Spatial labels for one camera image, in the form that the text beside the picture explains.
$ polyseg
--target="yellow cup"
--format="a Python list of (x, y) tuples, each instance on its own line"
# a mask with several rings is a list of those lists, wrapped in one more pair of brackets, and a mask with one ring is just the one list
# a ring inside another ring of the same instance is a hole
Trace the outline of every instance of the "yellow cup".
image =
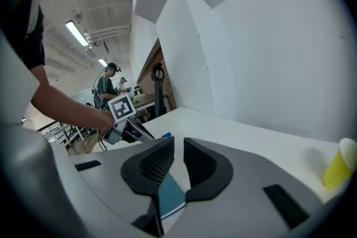
[(344, 138), (339, 143), (339, 151), (326, 169), (322, 178), (324, 187), (333, 190), (346, 181), (357, 168), (357, 143)]

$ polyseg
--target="ceiling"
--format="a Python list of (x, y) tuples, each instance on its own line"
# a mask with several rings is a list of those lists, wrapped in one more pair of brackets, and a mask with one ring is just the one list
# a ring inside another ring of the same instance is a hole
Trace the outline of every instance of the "ceiling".
[[(42, 0), (40, 5), (45, 16), (45, 70), (50, 81), (77, 69), (90, 69), (99, 58), (107, 62), (127, 60), (132, 0)], [(91, 43), (88, 52), (88, 47), (83, 47), (66, 28), (69, 20), (75, 22), (85, 38), (85, 33), (89, 33), (93, 39), (99, 39)]]

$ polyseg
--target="black cap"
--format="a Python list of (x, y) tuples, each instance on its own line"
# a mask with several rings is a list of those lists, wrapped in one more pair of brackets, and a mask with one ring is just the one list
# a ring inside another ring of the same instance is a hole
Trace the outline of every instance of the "black cap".
[(113, 62), (108, 63), (106, 69), (107, 69), (107, 68), (111, 68), (111, 69), (113, 69), (115, 72), (118, 72), (118, 66), (117, 66), (115, 63), (113, 63)]

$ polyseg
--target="hand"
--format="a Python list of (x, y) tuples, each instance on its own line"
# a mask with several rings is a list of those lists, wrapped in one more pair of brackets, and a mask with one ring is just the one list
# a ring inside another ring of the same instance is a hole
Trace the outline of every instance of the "hand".
[(114, 118), (110, 111), (102, 111), (101, 124), (99, 129), (106, 132), (108, 129), (114, 128)]

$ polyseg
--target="person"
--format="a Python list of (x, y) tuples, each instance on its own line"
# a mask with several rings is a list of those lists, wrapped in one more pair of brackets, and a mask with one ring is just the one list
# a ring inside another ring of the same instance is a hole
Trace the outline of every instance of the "person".
[(43, 20), (41, 7), (36, 0), (0, 0), (1, 30), (16, 54), (40, 82), (31, 100), (32, 105), (47, 117), (62, 123), (101, 130), (113, 128), (114, 118), (110, 112), (77, 103), (49, 84), (44, 69)]
[(118, 92), (121, 93), (121, 94), (124, 94), (127, 92), (127, 90), (124, 88), (124, 84), (126, 83), (126, 79), (124, 77), (122, 77), (120, 79), (120, 81), (118, 82), (117, 84), (117, 89), (118, 89)]
[(109, 110), (108, 101), (118, 97), (118, 93), (115, 91), (112, 80), (110, 79), (110, 77), (113, 77), (117, 71), (118, 68), (116, 64), (110, 62), (104, 70), (105, 74), (98, 80), (98, 94), (103, 99), (105, 110)]

